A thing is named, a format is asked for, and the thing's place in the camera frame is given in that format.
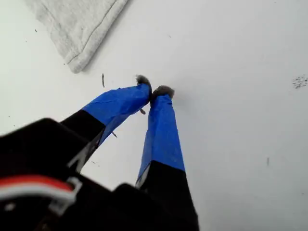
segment blue painter's tape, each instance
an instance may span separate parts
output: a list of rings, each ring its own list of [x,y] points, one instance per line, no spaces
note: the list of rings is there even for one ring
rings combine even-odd
[[[158,96],[151,105],[138,178],[152,160],[185,171],[175,113],[168,95]]]
[[[119,88],[101,94],[82,110],[103,123],[106,128],[100,144],[130,115],[142,109],[149,101],[150,87],[139,84],[129,88]]]

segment white surface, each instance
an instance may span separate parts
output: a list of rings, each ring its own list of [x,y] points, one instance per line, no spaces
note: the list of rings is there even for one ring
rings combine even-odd
[[[60,121],[144,74],[154,88],[176,89],[203,230],[308,229],[308,87],[292,86],[308,74],[307,1],[131,0],[78,75],[22,2],[0,3],[1,133],[42,117]],[[146,125],[146,116],[131,116],[83,173],[109,188],[133,184]]]

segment gray towel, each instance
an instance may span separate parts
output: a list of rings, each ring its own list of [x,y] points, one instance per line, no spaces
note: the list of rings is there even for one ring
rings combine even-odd
[[[128,0],[25,0],[50,34],[58,52],[80,72]]]

